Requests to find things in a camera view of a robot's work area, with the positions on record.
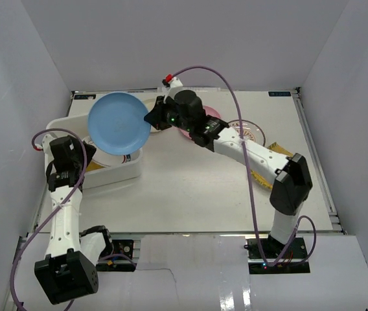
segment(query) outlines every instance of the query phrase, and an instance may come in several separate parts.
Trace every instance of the gray wall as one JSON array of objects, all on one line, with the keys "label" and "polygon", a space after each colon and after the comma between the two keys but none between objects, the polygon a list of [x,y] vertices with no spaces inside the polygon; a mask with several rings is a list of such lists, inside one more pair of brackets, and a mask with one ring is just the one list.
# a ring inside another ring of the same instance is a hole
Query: gray wall
[{"label": "gray wall", "polygon": [[303,104],[339,218],[368,263],[368,0],[348,3],[306,79]]},{"label": "gray wall", "polygon": [[64,116],[69,95],[20,0],[0,0],[0,309],[45,183],[30,140]]},{"label": "gray wall", "polygon": [[[160,86],[195,64],[237,89],[301,86],[348,0],[23,0],[71,90]],[[185,83],[217,86],[209,73]]]}]

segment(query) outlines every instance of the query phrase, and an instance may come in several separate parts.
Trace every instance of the pink plate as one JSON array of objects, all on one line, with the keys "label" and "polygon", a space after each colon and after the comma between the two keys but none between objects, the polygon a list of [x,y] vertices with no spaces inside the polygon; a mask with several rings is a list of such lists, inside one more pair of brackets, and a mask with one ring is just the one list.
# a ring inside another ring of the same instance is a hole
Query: pink plate
[{"label": "pink plate", "polygon": [[[216,110],[212,109],[212,107],[203,106],[203,108],[204,108],[204,110],[205,110],[205,114],[206,114],[206,115],[210,115],[210,116],[212,116],[212,117],[216,117],[216,118],[219,118],[219,119],[220,119],[220,114],[219,114]],[[180,131],[180,132],[181,132],[181,133],[182,133],[186,138],[191,139],[190,134],[189,134],[187,131],[182,130],[181,128],[179,128],[179,131]]]}]

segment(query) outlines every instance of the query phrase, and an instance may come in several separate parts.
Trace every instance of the blue plate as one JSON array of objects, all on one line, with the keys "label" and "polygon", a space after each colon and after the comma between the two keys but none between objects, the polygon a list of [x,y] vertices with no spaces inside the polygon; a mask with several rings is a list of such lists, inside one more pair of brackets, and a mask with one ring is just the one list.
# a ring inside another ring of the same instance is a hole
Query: blue plate
[{"label": "blue plate", "polygon": [[151,125],[144,121],[147,108],[135,96],[116,92],[99,99],[87,118],[92,141],[108,154],[123,156],[142,147]]}]

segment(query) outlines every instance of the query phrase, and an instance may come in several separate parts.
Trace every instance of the white plastic container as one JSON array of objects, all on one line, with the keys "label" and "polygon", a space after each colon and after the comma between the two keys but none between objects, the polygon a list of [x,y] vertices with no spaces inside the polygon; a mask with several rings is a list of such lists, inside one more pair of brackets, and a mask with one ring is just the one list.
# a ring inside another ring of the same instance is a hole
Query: white plastic container
[{"label": "white plastic container", "polygon": [[[71,130],[80,138],[83,138],[89,135],[87,131],[87,116],[88,114],[56,119],[51,121],[46,128],[64,128]],[[65,132],[53,132],[53,134],[57,137],[68,135]],[[142,173],[142,157],[143,151],[141,148],[131,154],[131,161],[127,163],[119,164],[116,167],[105,167],[86,172],[83,188],[88,189],[103,186],[140,176]],[[50,161],[50,157],[45,153],[45,165],[47,166]]]}]

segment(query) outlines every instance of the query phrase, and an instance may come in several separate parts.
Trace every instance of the black label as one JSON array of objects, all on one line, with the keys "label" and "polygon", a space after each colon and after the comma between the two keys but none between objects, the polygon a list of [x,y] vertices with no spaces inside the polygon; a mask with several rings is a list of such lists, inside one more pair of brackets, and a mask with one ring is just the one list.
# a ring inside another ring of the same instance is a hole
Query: black label
[{"label": "black label", "polygon": [[73,99],[96,99],[96,94],[77,94]]},{"label": "black label", "polygon": [[274,92],[274,91],[271,91],[269,92],[269,97],[290,97],[291,94],[290,92]]}]

